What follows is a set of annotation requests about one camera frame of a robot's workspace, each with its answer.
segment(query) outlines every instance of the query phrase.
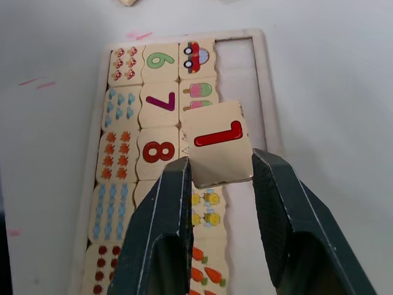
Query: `ice cream bar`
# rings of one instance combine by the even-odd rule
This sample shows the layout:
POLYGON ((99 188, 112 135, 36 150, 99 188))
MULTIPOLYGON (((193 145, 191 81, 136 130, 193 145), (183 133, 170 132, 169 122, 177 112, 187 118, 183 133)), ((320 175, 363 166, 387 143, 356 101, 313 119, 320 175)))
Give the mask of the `ice cream bar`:
POLYGON ((208 83, 191 84, 190 89, 184 89, 183 93, 189 93, 192 98, 207 97, 213 89, 208 83))
POLYGON ((185 108, 183 108, 183 111, 200 108, 202 106, 210 106, 210 105, 212 105, 212 103, 208 100, 192 101, 190 103, 190 106, 186 106, 185 108))

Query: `red dot illustration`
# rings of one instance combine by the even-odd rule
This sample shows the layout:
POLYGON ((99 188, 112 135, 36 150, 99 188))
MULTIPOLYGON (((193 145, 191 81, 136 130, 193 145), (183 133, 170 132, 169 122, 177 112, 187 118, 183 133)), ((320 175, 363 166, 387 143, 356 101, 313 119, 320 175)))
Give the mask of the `red dot illustration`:
POLYGON ((117 267, 117 259, 112 259, 111 267, 113 267, 113 268, 117 267))
POLYGON ((99 253, 100 255, 104 255, 104 254, 106 253, 106 251, 107 251, 107 249, 106 249, 105 246, 100 246, 100 247, 98 248, 98 253, 99 253))
POLYGON ((101 294, 102 291, 103 291, 103 287, 101 287, 100 285, 95 285, 93 288, 94 294, 101 294))
POLYGON ((98 267, 104 267, 105 264, 106 264, 105 259, 99 258, 99 259, 97 260, 97 266, 98 266, 98 267))
POLYGON ((104 278, 103 272, 96 272, 96 281, 102 281, 104 278))
POLYGON ((117 256, 120 253, 120 247, 119 246, 114 246, 112 249, 113 255, 117 256))

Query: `wooden puzzle piece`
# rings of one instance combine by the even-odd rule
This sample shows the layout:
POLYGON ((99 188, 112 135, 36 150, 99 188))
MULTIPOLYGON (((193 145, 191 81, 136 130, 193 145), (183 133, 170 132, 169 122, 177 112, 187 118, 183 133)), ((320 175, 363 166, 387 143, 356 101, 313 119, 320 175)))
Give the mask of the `wooden puzzle piece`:
POLYGON ((227 293, 229 269, 225 260, 226 247, 227 240, 224 238, 194 240, 190 295, 227 293))
POLYGON ((105 94, 102 129, 138 131, 142 86, 114 87, 105 94))
POLYGON ((144 84, 141 90, 142 128, 175 126, 179 123, 179 84, 165 82, 144 84))
POLYGON ((138 207, 146 195, 150 192, 156 180, 141 180, 138 181, 134 193, 135 206, 138 207))
POLYGON ((189 143, 183 129, 179 130, 179 158, 188 157, 190 154, 189 143))
POLYGON ((121 248, 121 243, 97 243, 88 247, 82 295, 106 294, 114 276, 121 248))
POLYGON ((194 80, 217 77, 215 39, 183 42, 179 46, 179 77, 194 80))
POLYGON ((99 142, 96 179, 107 183, 133 183, 139 157, 136 141, 139 131, 107 132, 99 142))
POLYGON ((224 206, 193 206, 192 225, 195 238, 226 238, 224 206))
POLYGON ((119 0, 124 6, 132 6, 137 0, 119 0))
POLYGON ((197 189, 192 184, 192 208, 198 210, 199 208, 208 209, 216 207, 225 208, 225 202, 222 194, 222 186, 216 186, 209 189, 197 189))
POLYGON ((198 188, 252 178, 252 148, 237 101, 191 109, 183 131, 190 146, 192 180, 198 188))
POLYGON ((179 130, 176 127, 142 129, 138 148, 141 151, 136 164, 139 180, 156 180, 166 164, 179 158, 179 130))
POLYGON ((216 90, 217 78, 184 80, 179 85, 179 119, 183 123, 184 113, 189 109, 210 106, 219 103, 216 90))
POLYGON ((112 87, 142 84, 144 46, 118 48, 111 53, 108 84, 112 87))
POLYGON ((98 184, 93 192, 88 237, 92 243, 122 242, 134 212, 135 183, 98 184))
POLYGON ((143 51, 144 83, 171 82, 179 79, 179 44, 147 45, 143 51))

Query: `red car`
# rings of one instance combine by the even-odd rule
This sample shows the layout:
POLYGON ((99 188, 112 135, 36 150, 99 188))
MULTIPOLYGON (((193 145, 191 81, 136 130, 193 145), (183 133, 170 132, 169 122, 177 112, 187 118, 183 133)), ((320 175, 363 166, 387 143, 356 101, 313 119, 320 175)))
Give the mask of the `red car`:
POLYGON ((209 60, 209 52, 200 48, 197 42, 189 42, 184 49, 184 54, 189 56, 189 59, 184 62, 184 67, 189 69, 189 74, 198 72, 201 65, 209 60))

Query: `carrot illustration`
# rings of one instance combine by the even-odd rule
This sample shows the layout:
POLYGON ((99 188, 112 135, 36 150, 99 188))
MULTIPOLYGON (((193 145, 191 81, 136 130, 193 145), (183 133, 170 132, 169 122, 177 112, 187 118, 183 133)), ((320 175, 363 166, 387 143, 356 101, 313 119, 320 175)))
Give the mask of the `carrot illustration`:
POLYGON ((197 247, 192 248, 192 257, 196 261, 200 261, 203 264, 206 264, 208 261, 208 257, 203 254, 202 250, 199 250, 197 247))
POLYGON ((201 283, 203 286, 206 286, 208 283, 208 279, 203 277, 203 272, 201 272, 199 269, 196 269, 195 267, 191 267, 191 277, 194 281, 201 283))
POLYGON ((213 283, 219 284, 221 287, 224 287, 227 284, 226 279, 223 279, 221 273, 218 271, 211 269, 210 267, 205 267, 204 271, 213 283))
POLYGON ((201 295, 200 293, 190 289, 190 294, 189 295, 201 295))

